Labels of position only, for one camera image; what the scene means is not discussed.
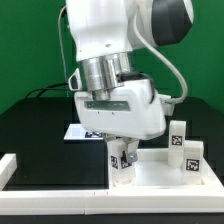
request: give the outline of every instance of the black cable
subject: black cable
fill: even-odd
[[[48,91],[48,90],[53,90],[53,91],[67,91],[67,89],[55,89],[55,88],[42,88],[42,89],[35,89],[31,92],[29,92],[26,96],[25,99],[27,99],[32,93],[37,92],[37,91]]]
[[[68,83],[66,82],[63,82],[63,83],[57,83],[57,84],[54,84],[54,85],[50,85],[50,86],[47,86],[46,88],[44,88],[43,90],[41,90],[38,94],[37,94],[37,98],[41,97],[45,92],[48,91],[48,88],[56,88],[56,87],[60,87],[60,86],[68,86]]]

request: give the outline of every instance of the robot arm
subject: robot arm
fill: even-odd
[[[106,139],[123,138],[127,161],[135,162],[136,142],[162,135],[166,123],[159,94],[149,78],[136,73],[132,51],[148,47],[155,53],[153,47],[180,42],[193,23],[191,0],[66,3],[80,65],[76,75],[87,84],[87,90],[75,94],[80,121]],[[159,58],[178,76],[169,61]]]

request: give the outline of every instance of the black table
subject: black table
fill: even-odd
[[[224,116],[198,98],[177,105],[170,120],[187,121],[186,139],[205,145],[205,159],[224,183]],[[65,142],[70,123],[79,123],[73,98],[31,98],[0,115],[0,150],[16,153],[18,168],[4,190],[108,188],[104,141]],[[140,148],[168,146],[168,131]],[[224,223],[222,214],[0,217],[0,223]]]

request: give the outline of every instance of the white block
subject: white block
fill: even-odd
[[[0,190],[2,191],[17,168],[16,155],[6,154],[0,161]]]
[[[109,155],[109,175],[114,185],[119,183],[130,183],[135,178],[135,165],[124,162],[123,152],[125,143],[122,139],[117,139],[108,144]]]
[[[185,141],[183,184],[202,184],[204,145],[200,141]]]
[[[185,121],[170,122],[168,164],[172,167],[180,168],[183,164],[185,133]]]

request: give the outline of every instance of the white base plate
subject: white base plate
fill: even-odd
[[[134,186],[97,191],[0,192],[1,215],[224,212],[224,189],[206,161],[202,185],[182,185],[167,149],[138,150]]]

